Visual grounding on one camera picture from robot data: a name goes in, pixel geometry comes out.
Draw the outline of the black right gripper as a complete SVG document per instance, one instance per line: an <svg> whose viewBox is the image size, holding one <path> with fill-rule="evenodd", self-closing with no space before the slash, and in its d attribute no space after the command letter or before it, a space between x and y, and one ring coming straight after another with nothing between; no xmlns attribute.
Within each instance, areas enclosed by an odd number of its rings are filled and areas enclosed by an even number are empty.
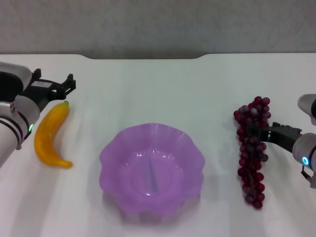
<svg viewBox="0 0 316 237"><path fill-rule="evenodd" d="M254 135L255 143L270 142L292 152L294 143L302 135L301 129L273 122L272 126L248 125L248 135Z"/></svg>

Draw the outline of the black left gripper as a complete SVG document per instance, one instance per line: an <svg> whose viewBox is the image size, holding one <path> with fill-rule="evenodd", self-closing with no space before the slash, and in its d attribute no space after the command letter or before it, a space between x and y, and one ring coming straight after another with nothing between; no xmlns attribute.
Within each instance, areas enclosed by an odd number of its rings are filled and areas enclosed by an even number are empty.
<svg viewBox="0 0 316 237"><path fill-rule="evenodd" d="M33 82L23 91L22 95L31 99L40 112L52 100L64 100L67 95L76 89L76 81L73 74L69 74L63 83L42 80L41 69L33 72Z"/></svg>

